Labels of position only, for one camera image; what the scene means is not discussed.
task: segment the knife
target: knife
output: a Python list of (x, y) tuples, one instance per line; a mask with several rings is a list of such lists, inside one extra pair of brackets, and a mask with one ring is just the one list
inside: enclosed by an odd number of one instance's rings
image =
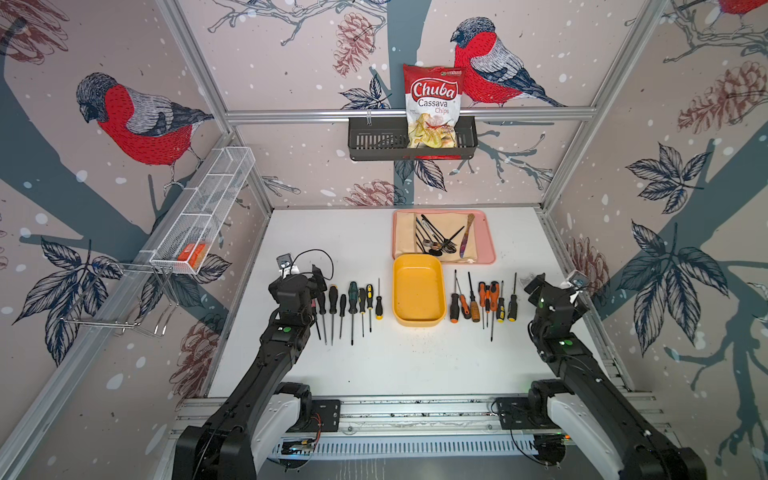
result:
[(469, 240), (469, 227), (472, 226), (473, 221), (475, 221), (475, 214), (469, 214), (467, 216), (467, 231), (464, 232), (464, 238), (462, 238), (462, 246), (458, 250), (459, 258), (464, 258), (464, 250), (467, 249), (467, 241)]

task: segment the wire rack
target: wire rack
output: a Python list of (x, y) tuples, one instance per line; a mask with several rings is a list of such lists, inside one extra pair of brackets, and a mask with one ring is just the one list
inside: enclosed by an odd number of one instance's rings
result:
[(248, 147), (223, 148), (150, 263), (173, 273), (197, 275), (254, 162)]

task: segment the screwdriver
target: screwdriver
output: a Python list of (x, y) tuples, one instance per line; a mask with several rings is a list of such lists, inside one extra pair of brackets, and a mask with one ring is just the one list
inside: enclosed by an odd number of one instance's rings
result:
[(328, 345), (328, 335), (326, 334), (326, 293), (325, 292), (320, 292), (320, 295), (317, 297), (317, 303), (319, 304), (319, 307), (320, 307), (320, 315), (323, 318), (323, 339), (326, 341), (326, 345)]
[(384, 309), (382, 308), (382, 279), (379, 279), (379, 296), (376, 297), (376, 319), (381, 320), (384, 318)]
[(373, 331), (373, 327), (371, 327), (371, 315), (373, 313), (373, 285), (370, 283), (366, 285), (366, 292), (368, 293), (366, 295), (368, 300), (368, 333), (371, 333)]
[(335, 331), (333, 329), (333, 317), (336, 316), (336, 302), (339, 300), (339, 289), (336, 288), (336, 285), (331, 285), (328, 290), (328, 300), (331, 302), (331, 308), (328, 312), (331, 314), (331, 346), (333, 346), (333, 332)]
[[(485, 301), (488, 299), (488, 292), (485, 291), (485, 282), (478, 284), (478, 293), (480, 294), (480, 312), (483, 311)], [(485, 329), (485, 316), (482, 319), (482, 328)]]
[(466, 320), (469, 320), (472, 318), (472, 315), (469, 312), (469, 305), (467, 305), (467, 297), (462, 293), (462, 285), (456, 279), (456, 270), (453, 270), (453, 282), (458, 285), (458, 299), (462, 302), (462, 314)]
[(453, 293), (451, 293), (451, 323), (458, 323), (458, 293), (456, 293), (456, 270), (453, 270)]
[(467, 272), (469, 277), (469, 312), (472, 315), (472, 322), (477, 323), (480, 321), (480, 308), (475, 301), (475, 291), (472, 289), (472, 275)]
[(351, 345), (355, 344), (355, 313), (357, 313), (357, 283), (352, 282), (349, 284), (349, 316), (352, 317), (350, 319), (352, 322), (352, 329), (350, 330), (352, 332)]
[(504, 322), (504, 280), (502, 280), (502, 290), (498, 293), (498, 311), (496, 312), (496, 319), (500, 322)]
[(344, 310), (346, 310), (346, 295), (341, 294), (341, 300), (339, 301), (339, 340), (341, 340), (341, 333), (344, 331)]
[(312, 299), (312, 318), (315, 319), (315, 326), (317, 327), (317, 338), (320, 338), (320, 324), (317, 322), (317, 305), (315, 304), (315, 299)]
[(360, 295), (360, 327), (362, 330), (362, 337), (366, 337), (366, 289), (361, 288), (358, 292)]
[(507, 320), (514, 322), (518, 319), (518, 274), (515, 272), (515, 285), (512, 287), (512, 295), (509, 296), (509, 306), (507, 307)]
[(492, 321), (497, 313), (498, 313), (498, 282), (493, 281), (491, 282), (491, 311), (493, 312), (493, 315), (491, 315), (491, 318), (488, 319), (488, 321)]

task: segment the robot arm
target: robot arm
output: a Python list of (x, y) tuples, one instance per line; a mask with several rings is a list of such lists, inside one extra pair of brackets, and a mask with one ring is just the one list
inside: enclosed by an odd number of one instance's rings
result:
[(536, 305), (528, 335), (559, 378), (531, 384), (531, 414), (568, 432), (604, 478), (704, 480), (701, 458), (692, 449), (676, 447), (646, 421), (571, 333), (587, 311), (578, 298), (571, 303), (577, 290), (552, 286), (542, 274), (525, 292)]

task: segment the metal bar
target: metal bar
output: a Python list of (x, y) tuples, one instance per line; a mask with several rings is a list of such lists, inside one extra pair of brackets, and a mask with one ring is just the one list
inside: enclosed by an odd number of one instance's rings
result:
[(224, 99), (216, 87), (213, 75), (208, 70), (202, 52), (197, 47), (189, 24), (184, 18), (184, 11), (177, 0), (157, 0), (157, 6), (168, 24), (179, 50), (181, 50), (182, 56), (184, 56), (192, 77), (203, 91), (205, 102), (208, 104), (210, 112), (214, 114), (216, 125), (222, 133), (231, 132), (232, 127), (227, 123), (227, 107), (224, 104)]
[[(190, 179), (189, 186), (196, 187), (205, 177), (205, 172), (216, 160), (218, 150), (226, 147), (232, 134), (223, 134), (214, 148), (206, 157), (203, 167)], [(194, 190), (184, 190), (169, 209), (157, 229), (150, 235), (142, 250), (152, 250), (157, 247), (170, 229), (174, 219), (183, 210)], [(151, 252), (140, 251), (135, 263), (147, 263)], [(118, 281), (116, 290), (96, 312), (94, 321), (107, 322), (110, 319), (121, 318), (134, 305), (138, 292), (144, 285), (146, 276), (127, 271)], [(51, 378), (38, 394), (35, 401), (16, 425), (11, 435), (0, 448), (0, 479), (16, 479), (31, 458), (35, 449), (40, 445), (45, 433), (56, 420), (58, 413), (64, 408), (67, 399), (80, 384), (85, 374), (103, 351), (104, 344), (113, 329), (90, 328), (81, 333), (69, 349), (64, 361), (54, 371)]]
[(560, 163), (560, 167), (555, 172), (554, 178), (544, 194), (544, 200), (541, 204), (545, 213), (555, 206), (563, 194), (565, 186), (576, 171), (576, 167), (581, 163), (581, 159), (587, 153), (611, 106), (616, 101), (621, 88), (634, 70), (640, 55), (645, 49), (645, 45), (653, 36), (654, 29), (658, 25), (659, 18), (661, 18), (666, 7), (667, 0), (647, 0), (645, 2), (641, 13), (634, 23), (632, 32), (630, 32), (627, 40), (624, 42), (623, 48), (617, 55), (595, 98), (594, 105), (597, 107), (597, 112), (594, 118), (579, 127), (574, 140), (568, 147), (568, 151), (565, 152), (565, 157)]
[[(549, 245), (552, 248), (554, 257), (560, 264), (560, 269), (562, 270), (563, 275), (568, 275), (571, 271), (576, 269), (576, 266), (574, 265), (571, 256), (568, 255), (568, 251), (566, 250), (565, 244), (563, 243), (563, 240), (554, 225), (554, 221), (549, 214), (543, 213), (541, 211), (538, 212), (538, 219), (541, 222), (541, 227), (544, 229), (544, 235), (547, 237), (547, 240), (549, 240)], [(619, 375), (624, 380), (626, 387), (629, 390), (634, 390), (634, 382), (629, 376), (627, 367), (621, 361), (621, 357), (616, 351), (616, 347), (614, 347), (611, 339), (608, 338), (608, 334), (605, 331), (603, 323), (600, 319), (600, 314), (595, 308), (594, 303), (592, 303), (592, 298), (583, 292), (579, 293), (579, 295), (581, 296), (581, 299), (584, 301), (584, 303), (589, 307), (589, 311), (583, 317), (581, 317), (581, 319), (587, 326), (587, 331), (589, 331), (590, 336), (594, 340), (595, 346), (599, 350), (598, 354), (603, 360), (613, 361), (614, 365), (619, 371)]]
[[(462, 108), (461, 115), (477, 121), (589, 121), (595, 107)], [(350, 118), (405, 117), (405, 110), (235, 110), (226, 113), (230, 125), (313, 124), (348, 121)]]

